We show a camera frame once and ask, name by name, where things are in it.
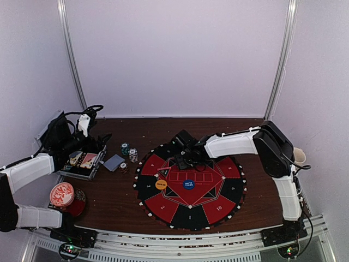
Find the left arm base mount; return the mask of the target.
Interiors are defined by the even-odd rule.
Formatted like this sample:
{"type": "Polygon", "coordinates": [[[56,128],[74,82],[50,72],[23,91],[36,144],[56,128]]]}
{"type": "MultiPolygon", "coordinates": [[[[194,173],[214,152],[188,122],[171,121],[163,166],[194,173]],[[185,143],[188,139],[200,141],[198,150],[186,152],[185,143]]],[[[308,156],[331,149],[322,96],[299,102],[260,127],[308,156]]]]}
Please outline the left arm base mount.
{"type": "Polygon", "coordinates": [[[59,228],[49,228],[50,238],[82,248],[93,248],[98,232],[76,227],[73,216],[69,212],[61,212],[61,214],[63,215],[62,225],[59,228]]]}

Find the white grey chip stack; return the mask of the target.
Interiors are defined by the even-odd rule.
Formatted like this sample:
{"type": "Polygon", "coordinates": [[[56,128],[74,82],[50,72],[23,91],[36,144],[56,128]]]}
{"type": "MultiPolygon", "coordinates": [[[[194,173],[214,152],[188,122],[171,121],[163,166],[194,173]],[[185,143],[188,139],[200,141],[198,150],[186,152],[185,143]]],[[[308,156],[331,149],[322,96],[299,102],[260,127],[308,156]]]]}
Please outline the white grey chip stack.
{"type": "Polygon", "coordinates": [[[136,163],[138,161],[138,151],[135,148],[131,148],[129,150],[129,160],[132,163],[136,163]]]}

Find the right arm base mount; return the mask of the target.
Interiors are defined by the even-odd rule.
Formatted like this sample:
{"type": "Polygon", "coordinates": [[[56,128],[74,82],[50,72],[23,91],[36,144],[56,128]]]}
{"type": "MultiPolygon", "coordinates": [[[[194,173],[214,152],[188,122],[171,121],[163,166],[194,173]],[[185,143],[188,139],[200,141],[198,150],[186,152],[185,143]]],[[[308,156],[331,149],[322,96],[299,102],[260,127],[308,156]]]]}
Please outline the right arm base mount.
{"type": "Polygon", "coordinates": [[[296,232],[293,229],[285,229],[284,227],[264,229],[261,231],[261,237],[265,247],[294,242],[307,235],[306,229],[296,232]]]}

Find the green white chip stack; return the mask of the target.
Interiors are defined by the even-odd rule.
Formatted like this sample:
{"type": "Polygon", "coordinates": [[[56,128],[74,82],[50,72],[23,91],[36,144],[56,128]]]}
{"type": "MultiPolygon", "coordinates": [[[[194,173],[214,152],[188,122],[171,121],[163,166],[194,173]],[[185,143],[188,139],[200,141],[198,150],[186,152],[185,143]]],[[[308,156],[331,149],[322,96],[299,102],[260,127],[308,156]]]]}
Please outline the green white chip stack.
{"type": "Polygon", "coordinates": [[[124,142],[121,144],[121,153],[123,156],[127,156],[129,154],[129,150],[130,147],[128,143],[124,142]]]}

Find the orange big blind button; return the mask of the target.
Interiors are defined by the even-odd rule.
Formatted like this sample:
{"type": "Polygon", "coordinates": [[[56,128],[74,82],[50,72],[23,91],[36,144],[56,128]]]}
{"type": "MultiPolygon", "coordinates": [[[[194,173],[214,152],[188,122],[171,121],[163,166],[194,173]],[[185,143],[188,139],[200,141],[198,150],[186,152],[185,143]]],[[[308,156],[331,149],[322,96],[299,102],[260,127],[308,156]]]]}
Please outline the orange big blind button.
{"type": "Polygon", "coordinates": [[[158,190],[164,190],[167,187],[167,181],[166,180],[157,180],[155,183],[155,187],[158,190]]]}

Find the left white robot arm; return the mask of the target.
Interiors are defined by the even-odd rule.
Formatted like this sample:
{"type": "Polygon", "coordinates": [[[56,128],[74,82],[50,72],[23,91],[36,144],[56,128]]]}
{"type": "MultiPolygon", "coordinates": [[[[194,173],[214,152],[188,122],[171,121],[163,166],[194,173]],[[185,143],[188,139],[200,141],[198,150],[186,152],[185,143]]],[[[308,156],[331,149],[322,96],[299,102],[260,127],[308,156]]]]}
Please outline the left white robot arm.
{"type": "Polygon", "coordinates": [[[62,170],[72,153],[102,151],[110,135],[93,138],[90,130],[96,124],[100,105],[82,112],[62,111],[42,132],[40,147],[33,155],[1,168],[1,231],[18,228],[52,228],[66,242],[74,242],[79,234],[69,213],[17,204],[14,195],[27,185],[43,181],[62,170]]]}

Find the blue small blind button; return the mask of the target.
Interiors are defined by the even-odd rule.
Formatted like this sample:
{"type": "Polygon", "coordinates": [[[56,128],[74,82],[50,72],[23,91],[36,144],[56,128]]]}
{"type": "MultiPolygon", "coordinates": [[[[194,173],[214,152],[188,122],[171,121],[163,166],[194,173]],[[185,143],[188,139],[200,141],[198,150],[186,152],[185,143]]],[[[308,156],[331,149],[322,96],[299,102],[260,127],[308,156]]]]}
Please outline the blue small blind button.
{"type": "Polygon", "coordinates": [[[186,190],[192,190],[195,188],[195,182],[193,180],[185,180],[183,182],[183,187],[186,190]]]}

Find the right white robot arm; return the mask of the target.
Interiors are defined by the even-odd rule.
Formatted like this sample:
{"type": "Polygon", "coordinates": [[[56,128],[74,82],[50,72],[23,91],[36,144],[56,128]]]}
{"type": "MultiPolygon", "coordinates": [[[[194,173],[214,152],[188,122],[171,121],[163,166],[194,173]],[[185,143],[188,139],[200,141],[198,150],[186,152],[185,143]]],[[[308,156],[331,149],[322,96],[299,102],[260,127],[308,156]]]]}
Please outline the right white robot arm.
{"type": "Polygon", "coordinates": [[[200,140],[181,130],[171,143],[177,148],[174,158],[181,170],[222,156],[258,155],[265,173],[275,182],[281,200],[283,226],[280,237],[291,241],[300,233],[304,212],[297,174],[311,166],[296,163],[292,143],[272,121],[240,132],[207,135],[200,140]]]}

